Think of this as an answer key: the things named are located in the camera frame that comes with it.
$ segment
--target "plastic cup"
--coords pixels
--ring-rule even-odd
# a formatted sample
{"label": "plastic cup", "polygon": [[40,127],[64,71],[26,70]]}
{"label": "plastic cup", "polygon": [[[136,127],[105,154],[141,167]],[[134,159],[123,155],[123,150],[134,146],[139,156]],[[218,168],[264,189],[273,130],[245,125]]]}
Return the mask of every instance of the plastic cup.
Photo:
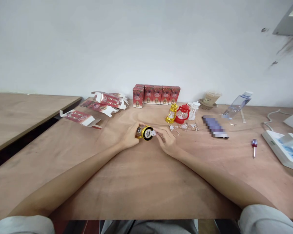
{"label": "plastic cup", "polygon": [[205,97],[203,99],[203,103],[211,106],[221,96],[222,96],[222,93],[221,92],[214,91],[214,90],[207,91],[206,94],[205,94]]}

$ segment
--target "wooden table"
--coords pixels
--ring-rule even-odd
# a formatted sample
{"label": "wooden table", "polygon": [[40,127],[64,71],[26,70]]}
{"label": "wooden table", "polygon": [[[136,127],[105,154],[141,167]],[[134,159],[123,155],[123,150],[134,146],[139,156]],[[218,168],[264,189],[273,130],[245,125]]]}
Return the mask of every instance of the wooden table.
{"label": "wooden table", "polygon": [[0,150],[81,97],[0,93]]}
{"label": "wooden table", "polygon": [[[261,133],[262,122],[275,107],[244,108],[246,124],[238,114],[228,140],[215,139],[203,126],[204,114],[223,113],[221,105],[199,109],[195,121],[200,131],[180,131],[177,144],[201,160],[250,184],[293,219],[293,170],[278,161]],[[134,121],[167,126],[169,106],[130,106],[112,118],[101,117],[103,130],[61,119],[0,167],[0,219],[43,184],[93,154],[115,144]],[[293,113],[293,108],[282,108]],[[279,133],[293,132],[282,123],[288,116],[273,114],[271,126]],[[258,140],[253,159],[252,139]],[[143,141],[114,157],[79,191],[60,206],[53,219],[185,219],[238,218],[240,209],[192,170],[166,155],[158,140]]]}

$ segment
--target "hand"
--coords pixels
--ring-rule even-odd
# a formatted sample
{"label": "hand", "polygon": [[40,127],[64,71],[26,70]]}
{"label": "hand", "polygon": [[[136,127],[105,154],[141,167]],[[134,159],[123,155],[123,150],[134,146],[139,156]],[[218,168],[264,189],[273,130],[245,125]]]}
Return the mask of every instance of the hand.
{"label": "hand", "polygon": [[163,151],[168,155],[174,157],[174,155],[177,154],[179,151],[179,147],[176,145],[176,138],[174,137],[174,135],[167,127],[154,128],[154,130],[160,133],[161,136],[164,138],[163,141],[162,137],[159,134],[156,134],[156,137],[159,140],[160,146]]}
{"label": "hand", "polygon": [[136,138],[136,132],[139,125],[145,125],[144,123],[136,122],[128,128],[122,140],[119,142],[125,149],[135,146],[139,143],[139,139]]}

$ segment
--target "red lantern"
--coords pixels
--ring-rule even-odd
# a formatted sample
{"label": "red lantern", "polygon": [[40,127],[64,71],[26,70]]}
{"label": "red lantern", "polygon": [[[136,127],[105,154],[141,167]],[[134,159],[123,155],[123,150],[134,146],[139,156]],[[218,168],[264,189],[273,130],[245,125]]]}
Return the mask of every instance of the red lantern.
{"label": "red lantern", "polygon": [[177,115],[175,118],[175,122],[178,124],[183,124],[186,119],[189,118],[190,107],[187,104],[184,104],[179,107],[177,110]]}

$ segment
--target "forearm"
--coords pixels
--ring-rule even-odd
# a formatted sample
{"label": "forearm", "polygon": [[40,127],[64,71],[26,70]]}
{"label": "forearm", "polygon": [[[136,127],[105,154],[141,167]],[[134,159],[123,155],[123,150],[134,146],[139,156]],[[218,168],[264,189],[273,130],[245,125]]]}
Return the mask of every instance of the forearm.
{"label": "forearm", "polygon": [[186,151],[179,149],[172,156],[200,175],[242,209],[253,204],[263,204],[275,208],[265,196],[253,187],[223,170],[210,166]]}
{"label": "forearm", "polygon": [[116,144],[72,167],[33,192],[8,216],[49,216],[124,147]]}

